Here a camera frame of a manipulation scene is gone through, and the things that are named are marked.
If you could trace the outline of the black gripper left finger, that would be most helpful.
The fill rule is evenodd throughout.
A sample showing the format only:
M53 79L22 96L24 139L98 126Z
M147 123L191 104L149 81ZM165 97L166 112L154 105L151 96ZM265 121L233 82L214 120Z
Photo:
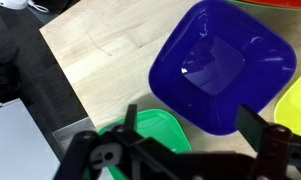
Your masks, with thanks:
M135 131L136 119L137 105L130 104L124 122L111 125L104 134L77 133L53 180L97 180L108 166L116 166L131 180L141 180L141 159L133 149L142 139Z

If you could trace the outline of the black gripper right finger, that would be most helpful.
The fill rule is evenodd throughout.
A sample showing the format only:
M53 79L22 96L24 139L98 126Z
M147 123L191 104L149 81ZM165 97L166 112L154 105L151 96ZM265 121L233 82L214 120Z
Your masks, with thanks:
M239 105L235 127L257 153L249 177L287 180L287 166L301 173L301 136L281 124L269 123L247 105Z

